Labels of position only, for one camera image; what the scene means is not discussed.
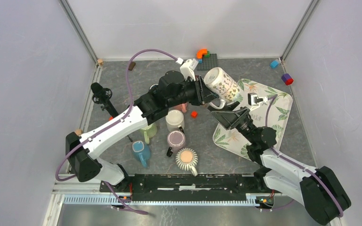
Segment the white floral mug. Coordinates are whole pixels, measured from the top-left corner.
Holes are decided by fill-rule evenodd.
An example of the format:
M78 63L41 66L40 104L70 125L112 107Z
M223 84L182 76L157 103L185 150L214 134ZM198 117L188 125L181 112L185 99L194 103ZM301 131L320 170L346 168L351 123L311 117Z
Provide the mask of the white floral mug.
M217 109L235 103L240 97L239 85L220 67L209 70L204 76L204 83L209 89L218 94L220 105L211 104L211 106Z

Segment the white ribbed mug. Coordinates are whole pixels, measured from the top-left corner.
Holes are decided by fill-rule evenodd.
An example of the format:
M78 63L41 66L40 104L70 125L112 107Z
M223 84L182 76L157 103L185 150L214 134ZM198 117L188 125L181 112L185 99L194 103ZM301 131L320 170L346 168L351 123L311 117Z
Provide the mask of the white ribbed mug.
M177 154L175 158L177 166L184 171L190 171L193 176L197 176L196 169L198 163L197 153L191 148L183 148Z

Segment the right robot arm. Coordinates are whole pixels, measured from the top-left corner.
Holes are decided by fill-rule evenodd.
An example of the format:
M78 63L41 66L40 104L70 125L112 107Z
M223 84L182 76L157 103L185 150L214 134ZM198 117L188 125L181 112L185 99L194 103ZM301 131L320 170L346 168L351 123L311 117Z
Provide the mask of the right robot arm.
M256 126L247 107L238 109L232 104L221 110L209 107L209 111L224 129L236 129L249 141L247 154L261 166L254 173L257 191L273 189L287 195L323 226L343 217L351 207L352 202L332 169L305 165L276 150L276 130Z

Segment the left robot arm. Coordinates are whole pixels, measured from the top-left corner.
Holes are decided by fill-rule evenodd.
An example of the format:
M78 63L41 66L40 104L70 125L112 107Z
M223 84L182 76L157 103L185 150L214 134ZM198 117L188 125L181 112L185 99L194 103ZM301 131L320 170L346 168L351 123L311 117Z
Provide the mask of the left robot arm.
M139 97L127 110L100 127L83 133L69 133L66 159L79 182L106 181L118 192L129 187L129 179L118 164L100 159L100 155L125 136L164 118L169 109L184 103L205 105L218 98L201 76L184 78L179 71L168 71L157 85Z

